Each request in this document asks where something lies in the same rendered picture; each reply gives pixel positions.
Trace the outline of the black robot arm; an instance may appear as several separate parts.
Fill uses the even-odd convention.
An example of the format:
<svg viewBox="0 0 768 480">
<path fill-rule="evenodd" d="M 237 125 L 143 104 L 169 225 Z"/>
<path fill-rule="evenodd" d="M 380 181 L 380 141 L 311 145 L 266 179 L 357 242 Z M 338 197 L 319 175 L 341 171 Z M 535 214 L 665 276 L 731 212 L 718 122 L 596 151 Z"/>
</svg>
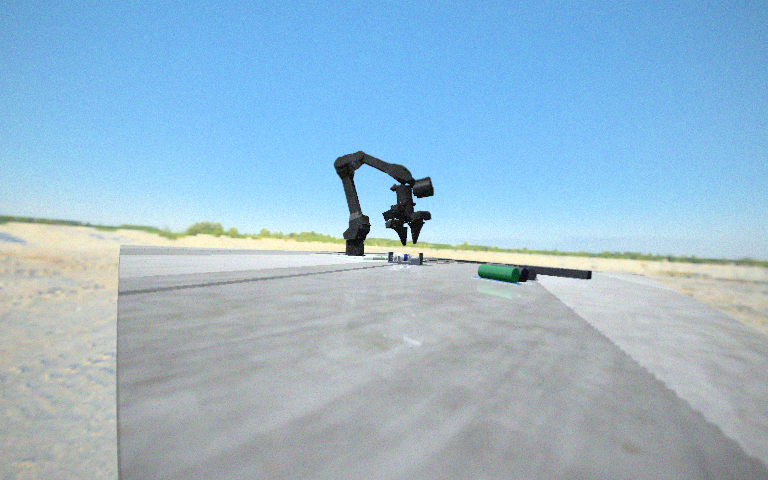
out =
<svg viewBox="0 0 768 480">
<path fill-rule="evenodd" d="M 387 173 L 396 181 L 390 190 L 396 191 L 397 201 L 402 199 L 413 199 L 413 195 L 419 198 L 434 196 L 434 187 L 430 176 L 415 179 L 411 171 L 403 164 L 390 163 L 375 158 L 363 151 L 346 154 L 338 157 L 333 162 L 334 170 L 340 177 L 349 209 L 349 228 L 343 233 L 346 240 L 346 256 L 366 256 L 364 255 L 364 240 L 370 232 L 369 216 L 363 215 L 355 183 L 354 174 L 362 164 L 372 166 L 382 172 Z M 409 184 L 409 185 L 405 185 Z M 412 195 L 413 192 L 413 195 Z M 401 202 L 391 205 L 391 209 L 382 213 L 385 221 L 395 219 L 397 216 L 403 216 L 405 209 Z"/>
</svg>

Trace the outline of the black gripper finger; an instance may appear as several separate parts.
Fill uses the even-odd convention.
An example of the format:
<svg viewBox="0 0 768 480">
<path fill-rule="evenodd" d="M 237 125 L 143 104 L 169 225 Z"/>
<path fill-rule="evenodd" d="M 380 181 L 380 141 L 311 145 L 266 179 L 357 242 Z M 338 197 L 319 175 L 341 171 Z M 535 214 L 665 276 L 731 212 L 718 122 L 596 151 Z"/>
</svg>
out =
<svg viewBox="0 0 768 480">
<path fill-rule="evenodd" d="M 391 229 L 397 232 L 403 246 L 406 246 L 408 227 L 392 227 Z"/>
<path fill-rule="evenodd" d="M 410 222 L 410 223 L 407 223 L 407 224 L 409 225 L 409 227 L 411 229 L 411 235 L 412 235 L 413 244 L 416 244 L 417 240 L 418 240 L 418 237 L 419 237 L 419 234 L 420 234 L 420 231 L 421 231 L 423 225 L 425 224 L 425 222 Z"/>
</svg>

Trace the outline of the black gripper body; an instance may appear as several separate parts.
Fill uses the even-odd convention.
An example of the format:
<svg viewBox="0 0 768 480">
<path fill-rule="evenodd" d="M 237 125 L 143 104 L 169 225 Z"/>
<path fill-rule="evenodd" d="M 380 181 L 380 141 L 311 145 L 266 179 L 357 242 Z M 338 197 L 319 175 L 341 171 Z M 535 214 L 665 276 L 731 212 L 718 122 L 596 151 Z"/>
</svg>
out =
<svg viewBox="0 0 768 480">
<path fill-rule="evenodd" d="M 423 219 L 425 221 L 432 219 L 431 213 L 429 211 L 419 210 L 414 212 L 414 206 L 416 206 L 416 203 L 413 202 L 413 199 L 402 199 L 397 201 L 397 203 L 398 202 L 401 202 L 403 205 L 405 213 L 403 216 L 397 216 L 396 219 L 386 221 L 385 228 L 404 227 L 404 224 L 409 222 L 423 222 Z"/>
</svg>

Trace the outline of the black rectangular bar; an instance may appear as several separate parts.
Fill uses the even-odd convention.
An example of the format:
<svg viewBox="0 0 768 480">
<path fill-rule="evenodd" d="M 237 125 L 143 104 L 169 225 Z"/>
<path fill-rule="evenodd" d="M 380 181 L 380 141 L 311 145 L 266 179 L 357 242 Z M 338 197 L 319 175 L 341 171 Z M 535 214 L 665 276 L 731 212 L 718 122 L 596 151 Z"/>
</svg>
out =
<svg viewBox="0 0 768 480">
<path fill-rule="evenodd" d="M 538 265 L 528 265 L 528 264 L 519 265 L 519 267 L 526 267 L 526 268 L 534 267 L 536 270 L 536 274 L 566 277 L 566 278 L 573 278 L 573 279 L 591 279 L 591 275 L 592 275 L 592 271 L 589 271 L 589 270 L 538 266 Z"/>
</svg>

